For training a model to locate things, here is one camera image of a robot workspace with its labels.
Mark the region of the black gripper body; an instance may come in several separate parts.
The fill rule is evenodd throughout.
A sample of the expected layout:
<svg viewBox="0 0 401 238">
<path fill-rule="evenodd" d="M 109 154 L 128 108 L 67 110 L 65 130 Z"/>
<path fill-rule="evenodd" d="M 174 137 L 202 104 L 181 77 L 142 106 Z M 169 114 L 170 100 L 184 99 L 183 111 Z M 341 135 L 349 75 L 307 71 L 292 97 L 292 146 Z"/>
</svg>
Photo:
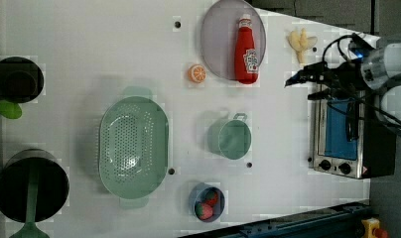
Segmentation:
<svg viewBox="0 0 401 238">
<path fill-rule="evenodd" d="M 363 80 L 361 63 L 353 60 L 343 62 L 337 68 L 329 68 L 324 72 L 324 85 L 328 88 L 329 97 L 347 99 L 355 96 L 358 91 L 367 88 Z"/>
</svg>

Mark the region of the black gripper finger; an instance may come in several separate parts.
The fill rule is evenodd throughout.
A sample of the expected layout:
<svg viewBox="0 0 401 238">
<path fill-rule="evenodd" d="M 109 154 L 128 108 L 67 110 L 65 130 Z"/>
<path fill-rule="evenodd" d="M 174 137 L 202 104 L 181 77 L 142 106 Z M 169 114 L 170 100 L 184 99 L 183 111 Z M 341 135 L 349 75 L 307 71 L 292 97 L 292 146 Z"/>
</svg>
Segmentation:
<svg viewBox="0 0 401 238">
<path fill-rule="evenodd" d="M 305 65 L 292 77 L 285 81 L 285 87 L 306 82 L 322 83 L 324 81 L 324 72 L 327 69 L 325 62 L 317 62 Z"/>
<path fill-rule="evenodd" d="M 308 99 L 312 101 L 328 100 L 332 98 L 332 92 L 329 89 L 325 89 L 308 95 Z"/>
</svg>

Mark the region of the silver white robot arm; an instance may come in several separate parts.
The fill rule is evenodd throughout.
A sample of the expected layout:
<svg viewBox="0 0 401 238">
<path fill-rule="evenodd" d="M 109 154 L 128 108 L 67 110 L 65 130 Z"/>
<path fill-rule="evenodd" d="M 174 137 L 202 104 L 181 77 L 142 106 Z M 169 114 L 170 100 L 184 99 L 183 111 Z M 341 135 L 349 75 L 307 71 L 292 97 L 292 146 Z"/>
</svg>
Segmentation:
<svg viewBox="0 0 401 238">
<path fill-rule="evenodd" d="M 331 42 L 324 50 L 323 57 L 334 43 L 339 44 L 343 39 L 351 39 L 349 50 L 356 55 L 356 59 L 347 59 L 337 68 L 329 68 L 328 63 L 321 61 L 306 65 L 294 76 L 289 78 L 286 86 L 312 82 L 325 85 L 323 92 L 308 96 L 309 100 L 347 99 L 353 98 L 360 103 L 363 100 L 356 96 L 356 92 L 364 89 L 380 90 L 389 80 L 401 75 L 401 43 L 390 44 L 376 49 L 358 35 L 342 36 Z"/>
</svg>

